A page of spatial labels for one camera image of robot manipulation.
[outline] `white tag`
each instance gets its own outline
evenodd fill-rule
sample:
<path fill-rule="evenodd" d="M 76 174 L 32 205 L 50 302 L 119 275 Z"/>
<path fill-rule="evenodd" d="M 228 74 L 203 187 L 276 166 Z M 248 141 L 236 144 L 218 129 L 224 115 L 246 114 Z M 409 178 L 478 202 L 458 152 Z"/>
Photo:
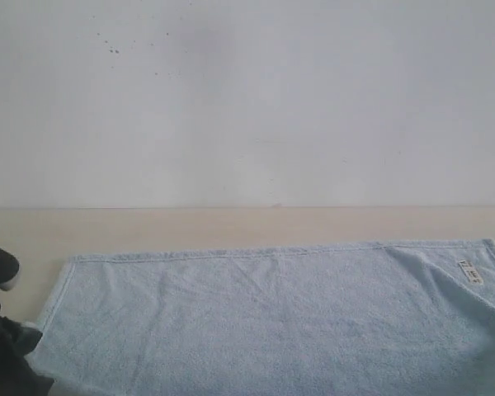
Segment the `white tag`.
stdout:
<path fill-rule="evenodd" d="M 482 280 L 482 276 L 480 276 L 479 272 L 474 267 L 474 265 L 471 264 L 471 262 L 462 260 L 461 262 L 459 262 L 459 266 L 460 268 L 462 268 L 464 274 L 468 277 L 469 283 L 475 283 L 477 285 L 484 284 L 484 281 Z"/>

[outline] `beige table surface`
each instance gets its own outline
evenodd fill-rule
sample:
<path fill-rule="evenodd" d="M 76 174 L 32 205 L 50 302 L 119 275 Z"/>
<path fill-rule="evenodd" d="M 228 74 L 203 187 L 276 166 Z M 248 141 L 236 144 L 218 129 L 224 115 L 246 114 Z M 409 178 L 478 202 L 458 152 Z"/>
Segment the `beige table surface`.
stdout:
<path fill-rule="evenodd" d="M 22 264 L 2 314 L 33 320 L 67 257 L 389 239 L 495 239 L 495 208 L 0 210 L 0 247 Z"/>

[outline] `light blue towel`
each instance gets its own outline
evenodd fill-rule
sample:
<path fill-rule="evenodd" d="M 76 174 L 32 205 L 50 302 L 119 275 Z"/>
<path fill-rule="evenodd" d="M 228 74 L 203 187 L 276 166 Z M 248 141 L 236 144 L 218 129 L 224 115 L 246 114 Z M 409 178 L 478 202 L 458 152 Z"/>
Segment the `light blue towel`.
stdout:
<path fill-rule="evenodd" d="M 55 395 L 495 396 L 495 243 L 80 256 L 39 325 Z"/>

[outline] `white wall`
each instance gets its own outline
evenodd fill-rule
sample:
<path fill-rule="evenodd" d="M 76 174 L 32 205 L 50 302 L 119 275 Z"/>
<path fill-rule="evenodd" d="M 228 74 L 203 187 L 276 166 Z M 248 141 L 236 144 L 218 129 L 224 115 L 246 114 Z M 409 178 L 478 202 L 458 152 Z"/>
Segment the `white wall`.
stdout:
<path fill-rule="evenodd" d="M 0 0 L 1 207 L 275 204 L 495 204 L 495 0 Z"/>

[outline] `towel label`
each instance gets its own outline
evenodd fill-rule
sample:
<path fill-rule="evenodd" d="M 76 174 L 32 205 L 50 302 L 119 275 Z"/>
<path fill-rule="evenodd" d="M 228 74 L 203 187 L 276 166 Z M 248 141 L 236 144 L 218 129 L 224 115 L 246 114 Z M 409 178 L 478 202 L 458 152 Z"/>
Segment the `towel label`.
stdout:
<path fill-rule="evenodd" d="M 484 281 L 482 280 L 482 276 L 480 276 L 479 272 L 477 269 L 474 267 L 471 262 L 468 262 L 467 260 L 462 260 L 459 262 L 460 268 L 462 268 L 462 271 L 464 274 L 468 277 L 469 283 L 474 283 L 477 285 L 483 285 Z"/>

